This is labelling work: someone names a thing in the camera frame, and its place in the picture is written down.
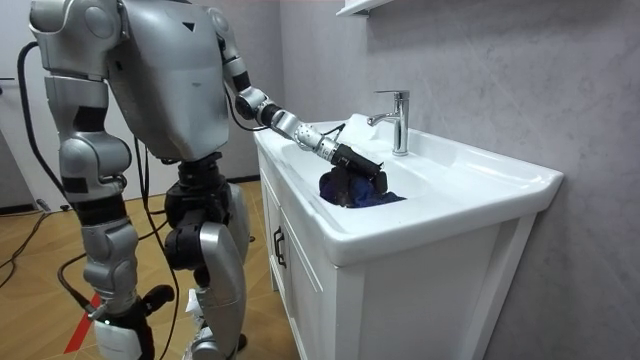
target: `bathroom vanity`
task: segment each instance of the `bathroom vanity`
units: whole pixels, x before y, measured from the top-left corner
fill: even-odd
[[[300,357],[482,359],[562,174],[415,130],[409,155],[394,157],[392,125],[366,119],[353,115],[339,141],[384,162],[405,201],[332,205],[318,191],[328,162],[270,130],[255,134],[272,283]]]

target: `humanoid robot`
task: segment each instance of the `humanoid robot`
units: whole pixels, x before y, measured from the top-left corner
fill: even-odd
[[[196,334],[192,356],[234,359],[249,227],[241,189],[216,165],[229,135],[225,84],[242,117],[302,150],[369,177],[380,166],[253,87],[233,31],[214,8],[185,0],[35,0],[30,28],[50,73],[45,85],[59,132],[62,185],[87,253],[84,278],[101,299],[90,313],[101,354],[153,359],[146,316],[163,302],[136,291],[138,236],[122,198],[131,152],[104,129],[111,87],[135,137],[155,157],[180,162],[179,181],[165,201],[173,230],[164,251],[169,266],[193,271],[198,285],[206,326]]]

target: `faucet handle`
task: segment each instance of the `faucet handle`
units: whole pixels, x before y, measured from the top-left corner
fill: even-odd
[[[402,100],[409,100],[409,90],[377,90],[375,91],[376,94],[383,94],[383,93],[393,93],[393,98],[396,101],[402,101]]]

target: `wooden floor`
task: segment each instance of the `wooden floor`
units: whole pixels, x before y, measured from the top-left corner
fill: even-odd
[[[249,245],[245,263],[247,311],[243,332],[249,345],[239,359],[299,359],[280,296],[271,290],[260,183],[241,184],[245,190],[251,217],[251,234],[256,241]],[[151,209],[163,207],[163,197],[150,199]],[[150,231],[139,200],[127,202],[127,210],[138,234]],[[0,217],[0,259],[9,259],[27,237],[39,215]],[[164,215],[155,216],[156,224]],[[161,230],[161,239],[169,232]],[[83,252],[80,226],[72,212],[49,216],[27,249],[18,258],[13,278],[0,289],[0,359],[3,360],[100,360],[90,329],[78,351],[64,354],[80,319],[82,310],[62,289],[56,278],[58,267],[67,259]],[[138,293],[144,295],[158,284],[171,284],[171,276],[155,237],[141,241],[137,249]],[[68,281],[91,298],[93,292],[82,279],[84,261],[69,267]],[[0,282],[9,266],[0,270]],[[194,283],[190,272],[177,273],[180,283],[180,310],[167,360],[180,360],[187,343],[193,338],[191,317],[184,312],[187,290]],[[164,348],[174,303],[165,305],[149,318],[156,342],[156,358]]]

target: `cabinet door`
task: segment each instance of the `cabinet door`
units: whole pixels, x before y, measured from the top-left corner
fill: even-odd
[[[295,233],[289,226],[286,227],[286,236],[289,238],[288,276],[290,278],[289,302],[290,315],[294,319],[291,323],[294,336],[299,337],[298,350],[300,357],[307,360],[328,359],[326,349],[322,346],[322,324],[325,321],[322,315],[322,288],[314,279],[313,270],[300,247]]]
[[[278,283],[278,289],[280,290],[283,299],[284,293],[286,291],[286,278],[284,276],[286,269],[286,254],[287,246],[287,236],[284,234],[282,221],[280,219],[280,204],[273,194],[273,190],[268,182],[265,182],[266,185],[266,196],[263,199],[265,201],[265,206],[267,208],[267,214],[265,217],[265,222],[267,225],[267,241],[269,242],[269,263],[271,265],[271,269],[274,271],[274,277],[276,278],[276,282]]]

